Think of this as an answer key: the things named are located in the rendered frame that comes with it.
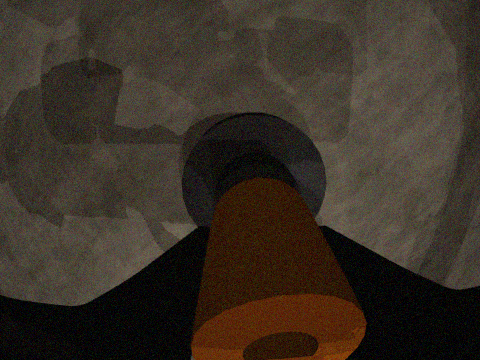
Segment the orange knob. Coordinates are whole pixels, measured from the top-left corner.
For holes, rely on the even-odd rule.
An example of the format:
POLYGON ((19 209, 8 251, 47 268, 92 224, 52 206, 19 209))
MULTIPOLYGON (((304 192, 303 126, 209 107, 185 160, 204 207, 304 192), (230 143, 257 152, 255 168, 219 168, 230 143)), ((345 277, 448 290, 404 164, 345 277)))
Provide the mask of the orange knob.
POLYGON ((233 185, 209 231, 193 359, 347 359, 367 321, 325 240, 291 185, 233 185))

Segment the dark grey round pedestal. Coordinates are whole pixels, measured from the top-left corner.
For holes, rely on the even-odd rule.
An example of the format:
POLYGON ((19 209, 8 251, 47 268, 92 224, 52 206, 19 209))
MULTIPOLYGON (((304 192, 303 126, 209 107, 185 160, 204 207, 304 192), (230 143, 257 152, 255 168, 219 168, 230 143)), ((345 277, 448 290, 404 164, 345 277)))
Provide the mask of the dark grey round pedestal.
POLYGON ((217 121, 185 160, 181 192, 193 223, 211 228, 221 197, 255 177, 291 185, 316 219, 327 176, 315 143, 280 117, 241 113, 217 121))

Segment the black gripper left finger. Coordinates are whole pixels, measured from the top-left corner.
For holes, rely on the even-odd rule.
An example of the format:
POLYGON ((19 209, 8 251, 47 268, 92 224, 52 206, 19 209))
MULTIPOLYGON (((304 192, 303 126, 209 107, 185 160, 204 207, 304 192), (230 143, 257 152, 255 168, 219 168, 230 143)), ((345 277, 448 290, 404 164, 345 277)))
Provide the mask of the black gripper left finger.
POLYGON ((0 348, 20 360, 191 360, 208 225, 83 305, 0 296, 0 348))

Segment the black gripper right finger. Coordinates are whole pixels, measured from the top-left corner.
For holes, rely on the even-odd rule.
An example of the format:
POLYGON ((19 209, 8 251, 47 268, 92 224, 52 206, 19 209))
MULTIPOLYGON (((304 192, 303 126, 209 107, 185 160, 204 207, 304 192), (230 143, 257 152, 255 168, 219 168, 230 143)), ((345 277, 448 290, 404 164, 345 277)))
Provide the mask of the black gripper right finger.
POLYGON ((319 225, 367 328, 345 360, 461 360, 480 337, 480 285, 452 289, 319 225))

